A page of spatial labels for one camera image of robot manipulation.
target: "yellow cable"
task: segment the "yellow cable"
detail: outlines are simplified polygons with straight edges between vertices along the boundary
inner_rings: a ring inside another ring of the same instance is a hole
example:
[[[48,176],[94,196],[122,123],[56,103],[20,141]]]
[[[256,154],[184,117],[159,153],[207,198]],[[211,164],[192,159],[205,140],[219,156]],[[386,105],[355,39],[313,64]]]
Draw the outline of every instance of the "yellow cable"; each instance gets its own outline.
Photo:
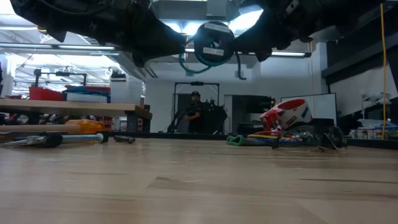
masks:
[[[248,135],[248,138],[277,139],[278,136],[263,136],[263,135],[259,135],[259,134],[250,134],[250,135]]]
[[[313,82],[313,57],[312,57],[313,50],[312,50],[312,41],[310,42],[310,44],[311,44],[310,52],[311,52],[311,78],[312,78],[313,117],[316,117],[316,115],[317,115],[317,107],[315,106],[315,84]]]
[[[383,131],[382,131],[382,139],[386,139],[386,86],[387,86],[387,52],[386,52],[386,37],[384,35],[384,7],[383,4],[380,4],[380,13],[381,13],[381,39],[383,43],[383,72],[384,72],[384,87],[383,87]]]

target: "whiteboard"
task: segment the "whiteboard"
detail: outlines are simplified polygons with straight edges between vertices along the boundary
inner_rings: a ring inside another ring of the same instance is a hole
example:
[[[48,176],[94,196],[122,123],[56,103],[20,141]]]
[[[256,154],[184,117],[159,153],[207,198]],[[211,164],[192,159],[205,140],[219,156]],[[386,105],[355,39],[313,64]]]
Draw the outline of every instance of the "whiteboard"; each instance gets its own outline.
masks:
[[[304,99],[307,101],[313,118],[334,119],[335,125],[337,126],[336,93],[309,95],[309,96],[282,97],[280,101],[285,102],[288,100],[296,100],[296,99]]]

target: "person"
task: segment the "person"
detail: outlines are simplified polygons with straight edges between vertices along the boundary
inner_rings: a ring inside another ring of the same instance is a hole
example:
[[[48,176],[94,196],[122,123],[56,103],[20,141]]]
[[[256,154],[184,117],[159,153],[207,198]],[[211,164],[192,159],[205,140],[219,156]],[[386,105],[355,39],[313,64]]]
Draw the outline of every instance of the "person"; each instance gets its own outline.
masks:
[[[189,121],[188,131],[189,133],[202,133],[204,129],[203,116],[202,114],[203,105],[200,101],[200,94],[197,91],[193,91],[191,94],[191,103],[187,108],[187,115],[185,120]]]

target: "workbench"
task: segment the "workbench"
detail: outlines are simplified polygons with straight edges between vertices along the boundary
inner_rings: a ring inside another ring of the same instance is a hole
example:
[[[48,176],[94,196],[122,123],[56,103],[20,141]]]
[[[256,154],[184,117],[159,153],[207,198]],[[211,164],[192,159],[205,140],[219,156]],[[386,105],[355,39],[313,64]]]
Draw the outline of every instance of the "workbench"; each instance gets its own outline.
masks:
[[[0,166],[1,224],[398,223],[398,151],[387,149],[111,139],[4,148]]]
[[[0,99],[0,112],[24,114],[29,117],[29,124],[39,124],[42,114],[127,116],[127,131],[129,132],[137,132],[138,118],[144,120],[144,127],[149,127],[152,119],[150,112],[137,105],[119,103]]]

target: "clear plastic object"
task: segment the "clear plastic object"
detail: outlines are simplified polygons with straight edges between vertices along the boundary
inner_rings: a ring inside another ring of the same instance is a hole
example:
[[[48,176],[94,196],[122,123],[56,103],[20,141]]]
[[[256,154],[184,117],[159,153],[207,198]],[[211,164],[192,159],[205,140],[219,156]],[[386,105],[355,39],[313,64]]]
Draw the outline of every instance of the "clear plastic object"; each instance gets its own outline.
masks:
[[[316,147],[316,150],[346,149],[347,139],[344,132],[337,127],[321,128],[317,126],[299,126],[286,131],[281,138],[292,138],[294,144],[279,144],[280,147]]]

